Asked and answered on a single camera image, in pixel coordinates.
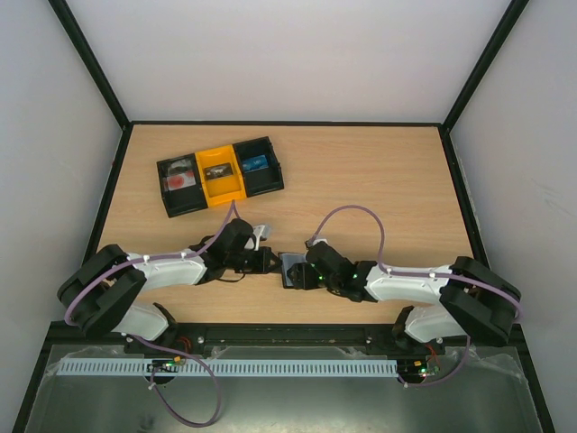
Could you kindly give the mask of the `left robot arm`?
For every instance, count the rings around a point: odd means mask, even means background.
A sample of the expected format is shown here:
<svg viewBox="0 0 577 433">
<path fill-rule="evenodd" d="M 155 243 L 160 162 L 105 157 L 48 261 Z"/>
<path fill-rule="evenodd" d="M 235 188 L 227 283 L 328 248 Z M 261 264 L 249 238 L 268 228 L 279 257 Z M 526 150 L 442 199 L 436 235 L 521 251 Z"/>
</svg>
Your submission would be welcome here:
<svg viewBox="0 0 577 433">
<path fill-rule="evenodd" d="M 127 253 L 117 244 L 107 245 L 58 289 L 65 322 L 87 338 L 115 332 L 155 341 L 175 319 L 158 303 L 138 301 L 142 293 L 220 281 L 227 271 L 242 276 L 277 272 L 280 258 L 261 244 L 269 231 L 237 217 L 217 234 L 175 253 Z"/>
</svg>

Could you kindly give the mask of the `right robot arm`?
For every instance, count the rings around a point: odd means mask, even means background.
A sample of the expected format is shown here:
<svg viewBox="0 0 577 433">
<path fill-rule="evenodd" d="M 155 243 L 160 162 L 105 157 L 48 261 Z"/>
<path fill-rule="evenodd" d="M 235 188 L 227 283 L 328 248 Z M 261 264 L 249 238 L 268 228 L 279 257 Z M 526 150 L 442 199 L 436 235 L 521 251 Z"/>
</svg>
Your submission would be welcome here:
<svg viewBox="0 0 577 433">
<path fill-rule="evenodd" d="M 466 256 L 436 268 L 353 263 L 318 241 L 306 253 L 282 253 L 280 262 L 286 289 L 325 289 L 353 302 L 404 300 L 393 342 L 406 354 L 454 336 L 504 346 L 520 314 L 519 290 Z"/>
</svg>

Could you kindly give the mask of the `black card holder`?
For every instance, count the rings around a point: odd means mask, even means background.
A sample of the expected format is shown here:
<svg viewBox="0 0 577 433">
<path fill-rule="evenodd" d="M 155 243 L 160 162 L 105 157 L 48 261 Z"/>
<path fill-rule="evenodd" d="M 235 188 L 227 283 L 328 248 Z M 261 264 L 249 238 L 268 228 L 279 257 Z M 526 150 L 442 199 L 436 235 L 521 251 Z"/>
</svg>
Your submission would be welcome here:
<svg viewBox="0 0 577 433">
<path fill-rule="evenodd" d="M 306 256 L 302 253 L 281 253 L 279 255 L 281 260 L 281 278 L 284 289 L 294 289 L 289 286 L 288 270 L 295 263 L 308 263 Z M 311 267 L 311 288 L 310 289 L 295 289 L 295 290 L 312 290 L 316 287 L 316 279 L 314 275 L 314 268 Z"/>
</svg>

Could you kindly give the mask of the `yellow bin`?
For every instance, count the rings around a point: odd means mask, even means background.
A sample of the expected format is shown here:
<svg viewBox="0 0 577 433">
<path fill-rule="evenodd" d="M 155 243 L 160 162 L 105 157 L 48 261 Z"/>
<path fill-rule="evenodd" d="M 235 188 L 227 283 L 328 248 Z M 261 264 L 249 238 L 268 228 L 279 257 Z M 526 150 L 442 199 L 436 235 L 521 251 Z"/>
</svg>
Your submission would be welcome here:
<svg viewBox="0 0 577 433">
<path fill-rule="evenodd" d="M 195 158 L 209 207 L 247 198 L 241 168 L 231 144 L 196 152 Z"/>
</svg>

